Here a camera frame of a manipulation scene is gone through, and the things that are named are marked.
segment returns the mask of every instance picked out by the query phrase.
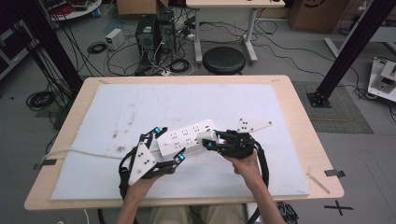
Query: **human arm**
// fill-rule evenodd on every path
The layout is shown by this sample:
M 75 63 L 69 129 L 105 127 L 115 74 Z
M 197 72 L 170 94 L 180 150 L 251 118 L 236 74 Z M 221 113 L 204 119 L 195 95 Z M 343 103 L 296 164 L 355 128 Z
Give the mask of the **human arm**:
M 151 179 L 139 179 L 132 186 L 129 186 L 117 220 L 118 224 L 134 223 L 140 202 L 145 198 L 149 189 L 158 178 L 159 176 Z
M 254 151 L 252 155 L 242 160 L 231 157 L 224 158 L 233 164 L 234 172 L 244 178 L 247 187 L 250 189 L 254 200 L 259 207 L 263 223 L 285 223 L 268 191 L 268 188 L 262 181 L 259 165 L 257 163 L 257 152 Z

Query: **pants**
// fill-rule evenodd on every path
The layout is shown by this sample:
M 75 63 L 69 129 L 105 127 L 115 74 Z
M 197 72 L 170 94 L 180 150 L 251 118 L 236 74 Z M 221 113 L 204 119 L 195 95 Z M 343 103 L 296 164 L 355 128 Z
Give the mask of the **pants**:
M 188 206 L 154 207 L 151 209 L 151 224 L 193 224 Z M 242 204 L 205 205 L 201 209 L 201 220 L 205 224 L 244 224 Z

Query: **black stool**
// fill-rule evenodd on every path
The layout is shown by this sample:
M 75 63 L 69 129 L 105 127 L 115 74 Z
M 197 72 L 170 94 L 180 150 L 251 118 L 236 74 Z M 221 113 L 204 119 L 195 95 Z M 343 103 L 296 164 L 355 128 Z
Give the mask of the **black stool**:
M 215 75 L 241 74 L 245 67 L 245 56 L 237 49 L 216 47 L 208 50 L 202 59 L 204 68 Z

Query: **tiled floor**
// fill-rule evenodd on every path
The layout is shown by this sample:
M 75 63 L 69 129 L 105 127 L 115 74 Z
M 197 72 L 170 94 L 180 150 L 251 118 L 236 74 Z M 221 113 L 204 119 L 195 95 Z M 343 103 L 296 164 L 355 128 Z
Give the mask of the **tiled floor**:
M 285 48 L 312 49 L 325 57 L 332 58 L 322 38 L 329 35 L 298 33 L 289 29 L 286 21 L 274 21 L 277 30 L 268 35 L 279 46 Z M 119 17 L 104 16 L 93 19 L 89 16 L 71 21 L 71 29 L 84 53 L 94 41 L 104 41 L 104 36 L 114 28 L 129 30 L 134 33 L 135 21 L 123 21 Z M 264 22 L 264 29 L 273 30 L 271 21 Z M 202 26 L 203 39 L 235 40 L 220 28 Z M 71 45 L 64 33 L 58 30 L 64 48 L 75 61 Z M 334 34 L 332 39 L 338 41 L 343 37 Z M 255 45 L 268 45 L 277 55 L 292 58 L 298 66 L 308 71 L 326 75 L 332 62 L 315 53 L 297 50 L 281 49 L 264 37 L 259 37 Z M 213 43 L 203 43 L 203 51 L 216 46 Z M 240 43 L 233 44 L 242 49 Z M 186 58 L 193 60 L 192 44 L 185 48 Z M 244 76 L 284 74 L 294 81 L 321 81 L 318 74 L 300 71 L 289 59 L 274 56 L 269 47 L 255 47 L 259 61 L 247 65 Z M 104 53 L 91 55 L 90 62 L 101 72 L 104 70 Z M 137 62 L 139 57 L 137 47 L 131 46 L 115 55 L 111 61 L 126 68 Z M 374 57 L 386 57 L 392 60 L 396 56 L 381 43 L 370 43 L 354 62 L 353 67 L 360 77 L 360 87 L 367 88 Z M 83 68 L 82 76 L 89 76 L 89 71 Z M 197 69 L 194 75 L 207 75 L 204 68 Z M 344 84 L 356 84 L 356 75 L 352 71 L 343 78 Z M 36 112 L 30 111 L 25 105 L 26 98 L 37 91 L 43 91 L 47 86 L 41 71 L 32 58 L 25 58 L 11 73 L 0 81 L 0 117 L 1 135 L 0 148 L 0 223 L 49 223 L 60 220 L 66 223 L 86 223 L 82 210 L 30 212 L 23 208 L 24 201 L 34 184 L 38 171 L 33 170 L 36 162 L 45 155 L 45 148 L 50 139 L 57 133 L 46 118 L 37 118 Z M 374 131 L 374 134 L 342 134 L 318 133 L 330 161 L 335 169 L 343 170 L 345 177 L 340 179 L 345 196 L 338 200 L 341 206 L 352 207 L 353 210 L 343 210 L 340 216 L 335 209 L 325 209 L 324 205 L 335 205 L 334 200 L 317 200 L 310 202 L 290 202 L 298 213 L 299 223 L 396 223 L 396 123 L 390 118 L 389 110 L 377 102 L 358 99 L 353 88 L 347 88 L 355 104 L 361 110 Z M 105 209 L 104 217 L 107 223 L 115 223 L 119 209 Z M 90 223 L 99 223 L 95 210 L 88 211 Z M 138 217 L 145 223 L 149 215 L 148 209 L 142 209 Z

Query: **gray mat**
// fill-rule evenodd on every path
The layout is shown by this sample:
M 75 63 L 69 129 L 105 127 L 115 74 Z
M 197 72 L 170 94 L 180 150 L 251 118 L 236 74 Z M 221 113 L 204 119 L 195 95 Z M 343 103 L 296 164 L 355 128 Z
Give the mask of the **gray mat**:
M 332 108 L 316 108 L 309 104 L 307 92 L 314 92 L 319 82 L 293 82 L 306 114 L 318 133 L 373 133 L 367 121 L 344 87 L 337 87 L 329 101 Z

